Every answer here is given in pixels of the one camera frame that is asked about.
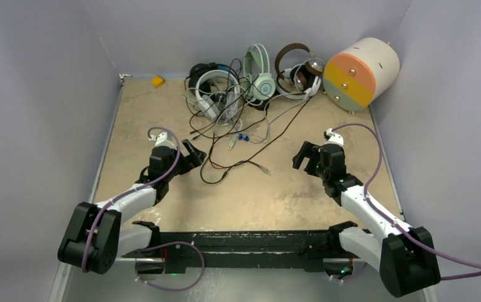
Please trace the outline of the white grey headphones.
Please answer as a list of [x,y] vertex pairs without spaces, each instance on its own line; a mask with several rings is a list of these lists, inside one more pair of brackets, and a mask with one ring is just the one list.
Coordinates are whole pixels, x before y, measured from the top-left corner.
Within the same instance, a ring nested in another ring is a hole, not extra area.
[[[222,80],[226,85],[222,89],[212,89],[210,80]],[[230,72],[214,69],[203,73],[191,85],[191,92],[196,97],[196,104],[204,116],[211,122],[223,120],[228,122],[237,113],[241,105],[243,88],[237,77]]]

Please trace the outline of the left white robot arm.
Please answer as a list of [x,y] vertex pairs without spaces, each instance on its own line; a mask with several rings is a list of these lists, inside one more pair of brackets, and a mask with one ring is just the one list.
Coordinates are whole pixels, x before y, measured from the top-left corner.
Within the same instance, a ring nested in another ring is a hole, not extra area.
[[79,203],[58,248],[60,262],[85,272],[106,273],[114,261],[131,252],[156,256],[161,249],[160,229],[152,222],[122,225],[139,212],[157,205],[169,191],[169,182],[203,164],[207,154],[183,140],[183,155],[171,140],[157,140],[148,165],[126,193],[98,204]]

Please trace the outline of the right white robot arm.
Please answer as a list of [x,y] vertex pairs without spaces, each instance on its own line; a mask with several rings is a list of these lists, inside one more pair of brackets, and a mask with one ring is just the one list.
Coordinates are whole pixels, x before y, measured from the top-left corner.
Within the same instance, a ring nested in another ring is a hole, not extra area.
[[436,256],[420,246],[434,247],[431,234],[398,219],[371,196],[363,183],[347,172],[341,145],[304,142],[292,159],[293,168],[300,168],[304,159],[308,160],[305,172],[320,178],[325,193],[366,227],[335,230],[326,240],[331,254],[351,252],[363,259],[379,272],[386,290],[396,298],[441,281]]

